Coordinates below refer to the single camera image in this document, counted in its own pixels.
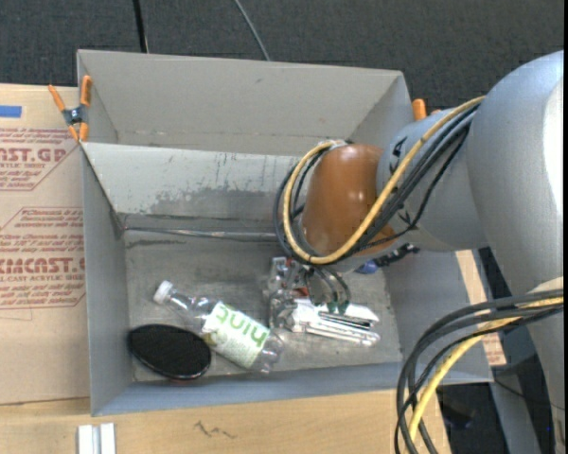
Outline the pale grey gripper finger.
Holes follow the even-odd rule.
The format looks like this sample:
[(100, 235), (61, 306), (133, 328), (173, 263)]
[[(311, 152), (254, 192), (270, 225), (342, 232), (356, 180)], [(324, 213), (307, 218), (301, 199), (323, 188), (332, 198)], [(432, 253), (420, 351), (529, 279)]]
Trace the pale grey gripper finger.
[(370, 310), (352, 315), (330, 313), (325, 309), (297, 307), (273, 313), (270, 325), (293, 333), (307, 333), (361, 346), (374, 346), (381, 336), (374, 330), (380, 319)]
[[(283, 318), (284, 322), (288, 323), (309, 322), (317, 320), (320, 313), (330, 314), (328, 306), (316, 306), (307, 298), (299, 298), (293, 301), (293, 307), (285, 311)], [(333, 314), (373, 323), (380, 321), (380, 317), (369, 307), (353, 303), (347, 306), (344, 313), (340, 313), (338, 309), (335, 309)]]

